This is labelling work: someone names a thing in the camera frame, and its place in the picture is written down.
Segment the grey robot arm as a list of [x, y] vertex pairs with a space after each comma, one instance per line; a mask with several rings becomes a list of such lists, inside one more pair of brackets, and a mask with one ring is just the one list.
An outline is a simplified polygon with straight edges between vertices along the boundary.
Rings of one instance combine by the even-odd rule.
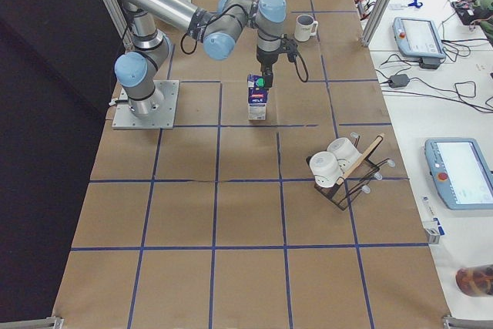
[[256, 29], [257, 61], [265, 88], [272, 87], [287, 13], [285, 0], [220, 0], [215, 14], [187, 0], [120, 1], [135, 48], [116, 60], [114, 70], [128, 97], [126, 109], [133, 116], [152, 116], [166, 100], [153, 77], [171, 45], [154, 18], [201, 42], [215, 60], [229, 57], [244, 28]]

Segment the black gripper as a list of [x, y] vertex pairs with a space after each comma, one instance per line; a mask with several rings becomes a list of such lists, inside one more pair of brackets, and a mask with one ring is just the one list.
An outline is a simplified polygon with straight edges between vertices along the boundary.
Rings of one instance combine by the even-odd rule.
[[273, 86], [273, 65], [278, 60], [278, 52], [257, 50], [257, 61], [260, 63], [260, 71], [263, 73], [263, 87], [270, 89]]

